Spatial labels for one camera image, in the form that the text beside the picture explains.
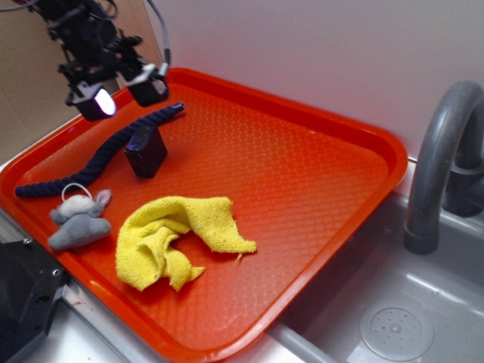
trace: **gray stuffed mouse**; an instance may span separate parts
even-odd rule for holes
[[[74,195],[65,200],[63,193],[64,202],[50,212],[52,220],[60,227],[59,231],[48,239],[48,245],[53,250],[82,247],[106,237],[111,231],[110,223],[106,219],[99,218],[104,207],[110,202],[111,191],[108,189],[100,191],[93,200],[88,190],[84,187],[82,189],[88,197]]]

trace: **black metal bracket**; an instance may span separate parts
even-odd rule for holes
[[[35,240],[0,244],[0,363],[22,359],[47,337],[66,279]]]

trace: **red plastic tray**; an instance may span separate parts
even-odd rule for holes
[[[0,203],[49,250],[57,226],[48,214],[61,198],[21,199],[15,187],[72,175],[115,131],[182,101],[186,111],[160,127],[169,153],[154,178],[136,177],[120,150],[88,187],[113,191],[103,213],[111,235],[50,252],[163,357],[216,361],[250,345],[283,312],[400,181],[407,154],[382,129],[201,73],[172,70],[169,86],[169,101],[149,108],[121,91],[112,119],[78,118],[24,152],[0,175]],[[179,293],[165,278],[144,292],[124,284],[115,271],[119,228],[168,195],[229,197],[257,253],[235,262],[190,233],[175,248],[206,267],[200,278]]]

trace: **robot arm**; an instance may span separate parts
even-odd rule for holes
[[[116,112],[116,105],[112,100],[109,102],[110,96],[101,82],[117,76],[142,107],[168,97],[165,75],[170,62],[169,49],[165,49],[161,71],[154,64],[147,64],[135,50],[142,38],[124,36],[112,23],[117,13],[114,0],[106,0],[113,15],[95,0],[13,1],[38,13],[50,37],[62,47],[67,62],[58,71],[69,82],[66,104],[76,106],[87,120],[109,117]]]

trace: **black box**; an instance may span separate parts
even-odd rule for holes
[[[139,126],[124,149],[137,176],[152,178],[168,154],[156,126]]]

